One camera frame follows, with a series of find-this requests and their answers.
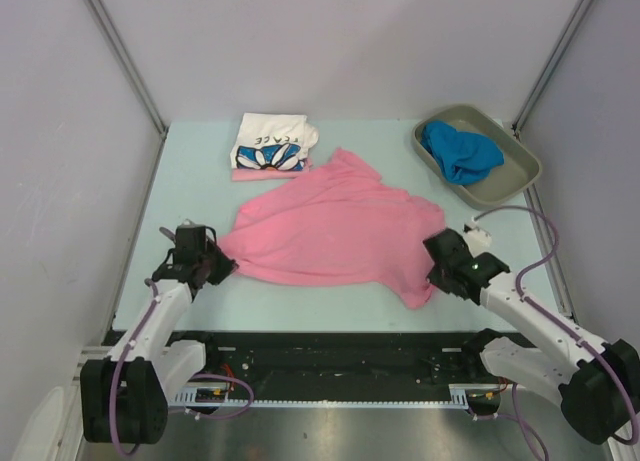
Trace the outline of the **blue t shirt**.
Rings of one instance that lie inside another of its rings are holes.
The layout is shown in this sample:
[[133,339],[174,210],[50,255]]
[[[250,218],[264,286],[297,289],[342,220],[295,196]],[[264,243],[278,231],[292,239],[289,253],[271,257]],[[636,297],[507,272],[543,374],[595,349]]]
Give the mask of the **blue t shirt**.
[[480,182],[505,163],[504,154],[490,138],[442,121],[426,124],[420,145],[433,157],[444,179],[454,185]]

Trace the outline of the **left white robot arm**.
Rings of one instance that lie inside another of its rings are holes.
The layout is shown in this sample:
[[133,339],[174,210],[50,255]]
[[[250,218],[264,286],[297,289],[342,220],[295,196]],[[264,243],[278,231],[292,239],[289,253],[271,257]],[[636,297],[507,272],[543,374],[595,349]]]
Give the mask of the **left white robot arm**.
[[214,378],[221,357],[199,341],[169,341],[177,322],[205,285],[216,286],[237,268],[215,230],[187,222],[169,235],[173,245],[145,283],[150,296],[136,321],[101,359],[80,371],[83,435],[117,449],[157,443],[169,402],[193,377]]

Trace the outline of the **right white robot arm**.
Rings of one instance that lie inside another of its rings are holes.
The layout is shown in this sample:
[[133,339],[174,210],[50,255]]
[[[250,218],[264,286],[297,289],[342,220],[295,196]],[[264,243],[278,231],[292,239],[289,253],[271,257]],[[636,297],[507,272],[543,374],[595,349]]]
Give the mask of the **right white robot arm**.
[[491,329],[478,333],[461,357],[473,382],[504,377],[557,406],[585,440],[602,444],[630,426],[639,440],[639,355],[624,340],[609,343],[562,315],[549,312],[509,266],[489,252],[476,254],[468,234],[447,228],[424,240],[434,262],[428,274],[441,291],[474,302],[507,321],[530,342],[522,347]]

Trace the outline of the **grey plastic tray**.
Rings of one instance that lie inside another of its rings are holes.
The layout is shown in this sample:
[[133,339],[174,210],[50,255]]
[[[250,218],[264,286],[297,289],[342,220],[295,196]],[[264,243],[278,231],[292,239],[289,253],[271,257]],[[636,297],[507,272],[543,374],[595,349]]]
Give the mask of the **grey plastic tray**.
[[451,105],[419,122],[412,146],[446,186],[478,210],[507,203],[542,174],[538,157],[473,105]]

